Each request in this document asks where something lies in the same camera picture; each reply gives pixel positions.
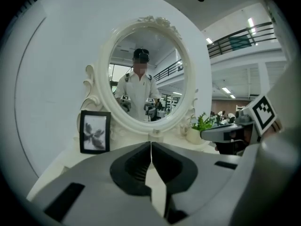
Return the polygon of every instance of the fluorescent light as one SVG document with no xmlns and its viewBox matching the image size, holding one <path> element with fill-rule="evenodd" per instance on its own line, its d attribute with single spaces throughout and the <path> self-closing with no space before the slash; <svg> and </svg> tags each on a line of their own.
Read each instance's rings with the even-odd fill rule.
<svg viewBox="0 0 301 226">
<path fill-rule="evenodd" d="M 208 43 L 213 43 L 210 38 L 206 39 Z"/>
<path fill-rule="evenodd" d="M 228 94 L 231 93 L 230 90 L 228 90 L 226 87 L 223 87 L 222 89 L 223 89 L 226 93 L 228 93 Z"/>
<path fill-rule="evenodd" d="M 250 27 L 254 27 L 254 23 L 253 23 L 252 18 L 249 18 L 249 19 L 248 19 L 248 23 L 249 23 Z M 256 34 L 255 28 L 251 29 L 251 32 L 252 32 L 253 34 Z"/>
</svg>

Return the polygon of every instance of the white table surface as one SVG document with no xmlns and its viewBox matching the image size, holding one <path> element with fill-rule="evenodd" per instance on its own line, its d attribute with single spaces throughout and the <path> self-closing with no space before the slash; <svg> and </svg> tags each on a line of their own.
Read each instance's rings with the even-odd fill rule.
<svg viewBox="0 0 301 226">
<path fill-rule="evenodd" d="M 48 183 L 56 179 L 58 176 L 63 174 L 67 169 L 75 166 L 82 160 L 95 156 L 92 154 L 82 154 L 79 150 L 79 138 L 74 138 L 74 145 L 70 148 L 65 149 L 62 151 L 58 157 L 49 165 L 49 167 L 43 172 L 43 174 L 39 177 L 37 182 L 34 184 L 32 189 L 27 195 L 27 199 L 31 201 L 34 196 Z M 179 133 L 175 134 L 168 133 L 164 137 L 164 143 L 168 143 L 174 146 L 179 146 L 185 149 L 202 151 L 205 153 L 216 153 L 219 152 L 215 151 L 215 149 L 208 145 L 209 141 L 204 141 L 200 145 L 194 145 L 189 143 L 185 137 L 180 135 Z"/>
</svg>

